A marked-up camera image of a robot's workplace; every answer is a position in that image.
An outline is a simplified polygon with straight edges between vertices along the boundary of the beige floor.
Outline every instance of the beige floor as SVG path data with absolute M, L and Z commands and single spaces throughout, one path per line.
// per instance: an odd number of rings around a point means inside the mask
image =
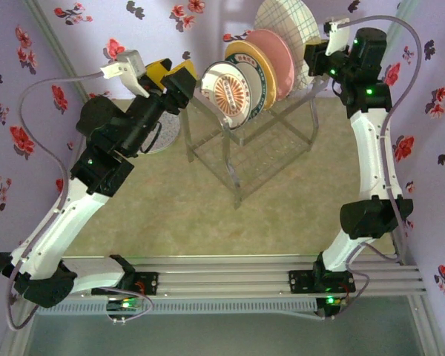
M 126 257 L 318 254 L 340 229 L 339 209 L 357 199 L 354 135 L 339 99 L 318 99 L 320 131 L 311 152 L 234 210 L 231 192 L 187 160 L 184 139 L 133 160 L 128 180 L 98 211 L 68 256 Z M 308 108 L 294 113 L 306 118 Z M 375 244 L 393 252 L 384 237 Z

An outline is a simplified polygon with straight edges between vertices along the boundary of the purple wall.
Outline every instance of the purple wall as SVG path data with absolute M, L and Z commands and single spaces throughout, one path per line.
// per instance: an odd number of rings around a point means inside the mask
M 56 200 L 60 178 L 56 165 L 20 131 L 16 101 L 28 85 L 65 76 L 20 1 L 0 1 L 0 76 L 0 251 L 11 251 Z M 24 117 L 33 134 L 68 165 L 73 152 L 67 144 L 79 139 L 74 125 L 82 104 L 71 86 L 57 85 L 64 97 L 55 88 L 54 98 L 51 85 L 45 85 L 25 101 Z M 5 283 L 0 276 L 0 342 L 6 327 Z
M 422 67 L 392 117 L 392 142 L 400 184 L 414 201 L 406 226 L 409 247 L 445 339 L 445 1 L 421 1 L 409 23 L 423 48 L 417 53 L 403 31 L 397 49 L 385 58 L 394 101 L 412 78 L 417 56 Z

